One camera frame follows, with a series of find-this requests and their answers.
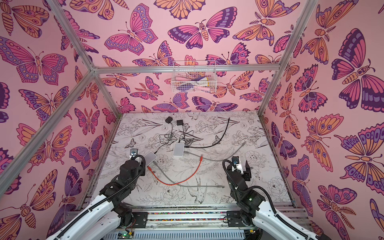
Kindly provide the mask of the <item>white network switch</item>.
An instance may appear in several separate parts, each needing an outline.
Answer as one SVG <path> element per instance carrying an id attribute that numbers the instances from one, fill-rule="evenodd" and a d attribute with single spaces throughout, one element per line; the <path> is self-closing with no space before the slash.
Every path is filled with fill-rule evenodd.
<path id="1" fill-rule="evenodd" d="M 184 156 L 184 150 L 185 150 L 185 144 L 184 143 L 175 143 L 174 144 L 174 150 L 173 150 L 173 157 L 183 157 Z"/>
<path id="2" fill-rule="evenodd" d="M 146 167 L 148 167 L 153 161 L 157 159 L 157 155 L 153 152 L 149 152 L 146 155 L 144 155 Z"/>

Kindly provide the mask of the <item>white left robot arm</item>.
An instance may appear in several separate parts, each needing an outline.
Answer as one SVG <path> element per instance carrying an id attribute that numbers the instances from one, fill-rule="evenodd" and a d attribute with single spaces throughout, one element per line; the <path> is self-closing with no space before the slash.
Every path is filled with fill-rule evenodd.
<path id="1" fill-rule="evenodd" d="M 48 237 L 48 240 L 79 240 L 102 217 L 112 212 L 136 187 L 145 175 L 146 160 L 137 155 L 120 167 L 120 174 L 100 191 L 97 198 L 66 226 Z"/>

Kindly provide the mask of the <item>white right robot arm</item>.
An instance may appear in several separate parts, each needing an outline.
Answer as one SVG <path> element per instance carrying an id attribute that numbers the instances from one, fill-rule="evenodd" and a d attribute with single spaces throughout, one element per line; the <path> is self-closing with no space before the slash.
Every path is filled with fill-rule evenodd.
<path id="1" fill-rule="evenodd" d="M 298 225 L 278 211 L 268 192 L 260 186 L 248 187 L 245 171 L 238 161 L 223 160 L 222 166 L 227 176 L 231 197 L 240 208 L 240 218 L 246 226 L 255 226 L 277 240 L 329 240 L 326 234 L 318 235 Z"/>

